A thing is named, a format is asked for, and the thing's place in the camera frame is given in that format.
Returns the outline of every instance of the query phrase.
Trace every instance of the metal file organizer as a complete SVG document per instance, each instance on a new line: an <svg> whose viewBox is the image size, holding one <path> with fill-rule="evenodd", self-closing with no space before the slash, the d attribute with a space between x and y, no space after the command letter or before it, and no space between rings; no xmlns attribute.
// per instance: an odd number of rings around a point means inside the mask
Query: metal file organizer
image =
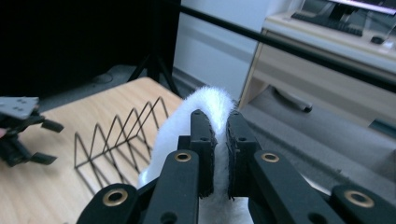
<svg viewBox="0 0 396 224"><path fill-rule="evenodd" d="M125 121L116 115L107 133L96 123L89 147L86 139L75 133L74 168L92 195L110 184L136 184L149 165L152 150L145 130L158 130L164 121L160 117L169 117L161 97L154 104L147 102L140 112L133 108Z"/></svg>

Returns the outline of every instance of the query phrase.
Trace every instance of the white fluffy cloth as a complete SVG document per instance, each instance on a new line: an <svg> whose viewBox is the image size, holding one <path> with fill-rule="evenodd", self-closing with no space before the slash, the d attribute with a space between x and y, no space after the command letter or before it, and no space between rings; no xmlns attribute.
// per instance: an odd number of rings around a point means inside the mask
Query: white fluffy cloth
<svg viewBox="0 0 396 224"><path fill-rule="evenodd" d="M215 147L213 193L199 202L199 223L253 223L248 211L248 200L228 199L228 148L226 123L235 108L230 95L219 88L203 87L187 97L180 107L160 128L151 162L139 176L138 187L158 177L167 155L177 149L180 135L191 135L191 113L200 109L209 118L218 144Z"/></svg>

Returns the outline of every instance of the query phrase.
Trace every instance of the wooden tabletop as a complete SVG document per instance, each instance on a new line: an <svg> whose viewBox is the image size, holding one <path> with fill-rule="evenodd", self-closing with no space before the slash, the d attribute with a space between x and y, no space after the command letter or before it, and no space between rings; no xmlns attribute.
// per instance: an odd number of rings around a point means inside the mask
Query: wooden tabletop
<svg viewBox="0 0 396 224"><path fill-rule="evenodd" d="M120 118L122 124L126 123L123 130L131 131L132 135L136 132L137 135L142 136L141 132L137 133L138 128L134 127L138 121L136 113L132 113L127 120L133 108L138 112L137 114L142 113L140 118L142 122L143 118L148 117L142 130L148 145L152 146L157 128L154 118L149 116L149 107L145 110L144 107L147 102L154 104L159 97L163 98L169 115L182 101L155 81L142 77L43 113L42 115L47 119L61 123L64 129L60 133L54 133L40 128L40 125L33 125L20 133L20 141L31 153L49 154L57 157L57 160L51 165L27 162L12 168L0 161L0 195L2 196L0 223L76 223L80 213L93 196L83 179L88 181L94 191L101 187L97 184L89 164L79 169L84 174L84 178L78 175L74 168L75 154L78 163L84 162L86 160L82 151L84 145L87 149L93 148L92 156L100 155L106 144L97 133L92 145L94 127L99 123L107 136L115 116ZM166 116L160 103L153 111L161 126ZM109 146L116 145L121 130L121 125L116 122L108 137ZM77 144L78 153L75 153L76 133L83 143ZM120 147L117 147L117 150L123 150L122 148L127 145L120 144L122 140L125 140L125 137L122 136L118 141ZM137 150L147 150L146 145L141 141L130 144ZM109 165L104 156L98 157L95 162L99 167ZM145 165L141 161L137 163L139 168ZM132 184L135 184L138 175L136 170L120 159L118 166L120 169L121 166L129 166L127 168L129 170L124 169L122 172L131 178ZM106 175L112 183L120 182L114 170L106 167L105 170L109 171Z"/></svg>

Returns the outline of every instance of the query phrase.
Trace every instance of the television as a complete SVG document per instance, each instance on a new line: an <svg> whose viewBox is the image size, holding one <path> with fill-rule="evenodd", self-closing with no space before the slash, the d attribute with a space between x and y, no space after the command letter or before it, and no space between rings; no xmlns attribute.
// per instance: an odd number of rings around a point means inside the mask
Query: television
<svg viewBox="0 0 396 224"><path fill-rule="evenodd" d="M396 14L396 0L329 0L329 1L341 4L335 6L334 10L337 10L337 7L348 6L349 8L362 8L362 9L367 9L389 15Z"/></svg>

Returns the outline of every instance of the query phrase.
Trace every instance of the brass grommet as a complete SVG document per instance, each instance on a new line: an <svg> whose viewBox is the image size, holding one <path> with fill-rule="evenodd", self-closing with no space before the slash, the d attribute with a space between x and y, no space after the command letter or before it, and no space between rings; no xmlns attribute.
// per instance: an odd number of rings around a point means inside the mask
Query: brass grommet
<svg viewBox="0 0 396 224"><path fill-rule="evenodd" d="M191 160L191 155L186 152L177 153L175 156L175 160L177 161L189 161Z"/></svg>
<svg viewBox="0 0 396 224"><path fill-rule="evenodd" d="M112 189L103 196L103 203L109 207L117 206L125 202L128 192L125 189Z"/></svg>
<svg viewBox="0 0 396 224"><path fill-rule="evenodd" d="M358 192L356 190L347 190L347 191L345 191L344 196L347 198L348 201L356 204L357 206L365 207L365 208L374 207L373 199L371 199L369 196L367 196L361 192Z"/></svg>
<svg viewBox="0 0 396 224"><path fill-rule="evenodd" d="M276 154L269 152L262 154L262 159L269 162L279 161L279 157Z"/></svg>

